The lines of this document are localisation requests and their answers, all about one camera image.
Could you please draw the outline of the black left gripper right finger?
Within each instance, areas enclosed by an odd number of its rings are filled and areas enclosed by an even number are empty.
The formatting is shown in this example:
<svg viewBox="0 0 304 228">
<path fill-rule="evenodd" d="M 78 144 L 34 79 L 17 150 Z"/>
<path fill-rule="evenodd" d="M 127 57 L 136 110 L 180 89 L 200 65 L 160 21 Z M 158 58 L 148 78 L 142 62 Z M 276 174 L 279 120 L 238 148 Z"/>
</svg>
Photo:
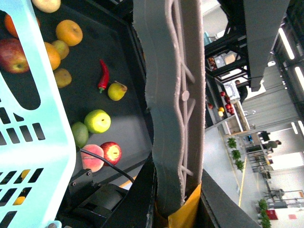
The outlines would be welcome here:
<svg viewBox="0 0 304 228">
<path fill-rule="evenodd" d="M 231 200 L 207 171 L 203 171 L 198 227 L 258 228 L 260 226 Z"/>
</svg>

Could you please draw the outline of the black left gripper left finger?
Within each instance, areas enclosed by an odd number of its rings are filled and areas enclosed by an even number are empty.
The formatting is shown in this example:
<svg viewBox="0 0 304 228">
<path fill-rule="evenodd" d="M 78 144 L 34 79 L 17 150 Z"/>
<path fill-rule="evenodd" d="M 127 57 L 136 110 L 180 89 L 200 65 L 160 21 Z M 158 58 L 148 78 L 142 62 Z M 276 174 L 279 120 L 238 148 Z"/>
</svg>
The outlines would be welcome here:
<svg viewBox="0 0 304 228">
<path fill-rule="evenodd" d="M 157 177 L 154 162 L 146 161 L 104 228 L 152 228 Z"/>
</svg>

